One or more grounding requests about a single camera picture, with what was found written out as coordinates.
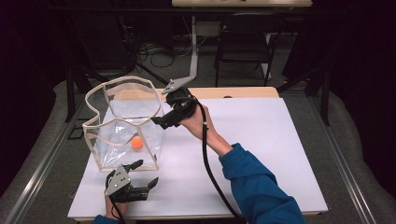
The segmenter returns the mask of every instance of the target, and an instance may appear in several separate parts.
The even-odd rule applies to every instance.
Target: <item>transparent bag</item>
[[[100,172],[143,160],[136,170],[158,170],[163,129],[152,117],[163,116],[159,93],[149,80],[120,77],[85,96],[93,118],[82,124],[85,140]]]

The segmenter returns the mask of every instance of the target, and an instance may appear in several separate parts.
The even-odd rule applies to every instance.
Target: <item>chair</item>
[[[219,25],[219,42],[216,52],[216,83],[219,85],[219,62],[223,63],[267,63],[263,86],[267,85],[271,63],[274,58],[276,40],[284,27],[283,18],[275,14],[235,13],[226,17]],[[275,38],[265,41],[266,34]]]

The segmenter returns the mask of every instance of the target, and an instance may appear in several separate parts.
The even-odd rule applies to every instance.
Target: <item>orange ball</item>
[[[134,137],[131,141],[132,148],[138,149],[143,146],[143,141],[140,139],[140,137]]]

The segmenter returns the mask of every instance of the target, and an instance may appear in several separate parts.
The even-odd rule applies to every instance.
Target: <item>blue sleeve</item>
[[[305,223],[294,198],[283,192],[271,171],[250,152],[235,144],[219,160],[248,223]]]
[[[119,224],[115,219],[98,215],[91,224]]]

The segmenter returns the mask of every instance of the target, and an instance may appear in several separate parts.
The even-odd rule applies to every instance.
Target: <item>chair backrest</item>
[[[285,21],[276,14],[262,14],[256,12],[234,13],[221,21],[221,33],[239,33],[258,35],[263,33],[281,33]]]

